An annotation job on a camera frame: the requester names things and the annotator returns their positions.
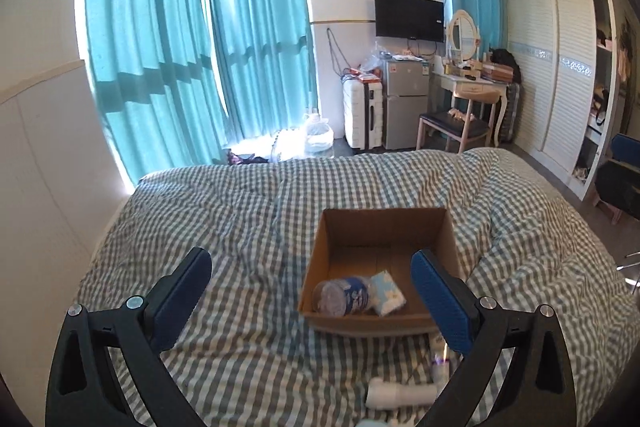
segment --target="checkered bedspread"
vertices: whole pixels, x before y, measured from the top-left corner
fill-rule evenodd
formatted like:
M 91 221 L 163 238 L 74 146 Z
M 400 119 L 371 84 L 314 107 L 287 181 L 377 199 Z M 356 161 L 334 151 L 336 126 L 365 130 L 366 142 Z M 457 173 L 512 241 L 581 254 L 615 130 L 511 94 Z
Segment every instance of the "checkered bedspread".
M 477 149 L 421 151 L 152 174 L 126 204 L 81 283 L 89 309 L 144 295 L 191 247 L 213 276 L 175 348 L 162 359 L 207 425 L 350 427 L 374 376 L 429 381 L 423 337 L 346 339 L 315 333 L 298 292 L 324 208 L 446 206 L 476 295 L 505 308 L 551 304 L 569 350 L 578 425 L 588 422 L 640 338 L 640 315 L 603 245 L 522 160 Z M 152 425 L 114 357 L 139 421 Z M 474 420 L 484 419 L 508 368 L 503 356 Z M 405 421 L 422 409 L 403 410 Z

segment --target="gray refrigerator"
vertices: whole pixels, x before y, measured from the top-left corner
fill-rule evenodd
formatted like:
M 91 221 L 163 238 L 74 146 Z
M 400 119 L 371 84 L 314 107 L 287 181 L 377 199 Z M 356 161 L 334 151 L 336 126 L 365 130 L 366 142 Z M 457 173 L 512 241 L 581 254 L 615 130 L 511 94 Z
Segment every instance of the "gray refrigerator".
M 428 63 L 386 60 L 382 84 L 385 149 L 415 148 L 418 140 L 418 118 L 429 110 Z

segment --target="metal screw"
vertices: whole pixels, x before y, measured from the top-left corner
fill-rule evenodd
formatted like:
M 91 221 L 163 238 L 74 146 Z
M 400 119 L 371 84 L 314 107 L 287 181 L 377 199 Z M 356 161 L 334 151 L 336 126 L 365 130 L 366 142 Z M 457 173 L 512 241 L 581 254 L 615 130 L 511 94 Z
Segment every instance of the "metal screw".
M 540 313 L 545 315 L 545 317 L 553 317 L 556 312 L 548 304 L 542 304 L 542 306 L 540 306 Z
M 69 309 L 66 311 L 66 314 L 69 315 L 70 317 L 75 317 L 76 315 L 79 315 L 81 311 L 82 311 L 82 306 L 80 304 L 72 304 L 71 306 L 69 306 Z
M 498 302 L 493 297 L 481 297 L 480 305 L 487 310 L 493 310 L 498 305 Z
M 144 301 L 145 299 L 143 299 L 139 295 L 134 295 L 133 297 L 129 297 L 127 299 L 127 308 L 129 308 L 130 310 L 138 309 L 140 308 L 140 306 L 142 306 L 142 303 Z

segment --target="wardrobe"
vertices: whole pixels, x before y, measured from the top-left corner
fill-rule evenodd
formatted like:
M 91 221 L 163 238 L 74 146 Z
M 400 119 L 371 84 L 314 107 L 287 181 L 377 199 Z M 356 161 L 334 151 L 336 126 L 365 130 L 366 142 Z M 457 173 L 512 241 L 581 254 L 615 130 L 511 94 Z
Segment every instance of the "wardrobe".
M 522 71 L 514 141 L 581 200 L 622 119 L 616 113 L 624 105 L 618 103 L 617 4 L 507 0 L 508 49 Z M 608 102 L 598 111 L 594 92 L 597 100 L 603 90 Z

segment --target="plastic water bottle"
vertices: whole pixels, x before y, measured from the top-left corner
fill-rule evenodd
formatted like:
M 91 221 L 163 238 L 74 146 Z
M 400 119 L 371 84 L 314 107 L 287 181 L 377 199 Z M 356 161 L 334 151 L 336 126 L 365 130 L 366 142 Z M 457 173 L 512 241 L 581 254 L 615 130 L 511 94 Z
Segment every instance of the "plastic water bottle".
M 322 281 L 314 288 L 311 302 L 315 312 L 344 317 L 365 312 L 373 306 L 374 286 L 368 277 L 347 277 Z

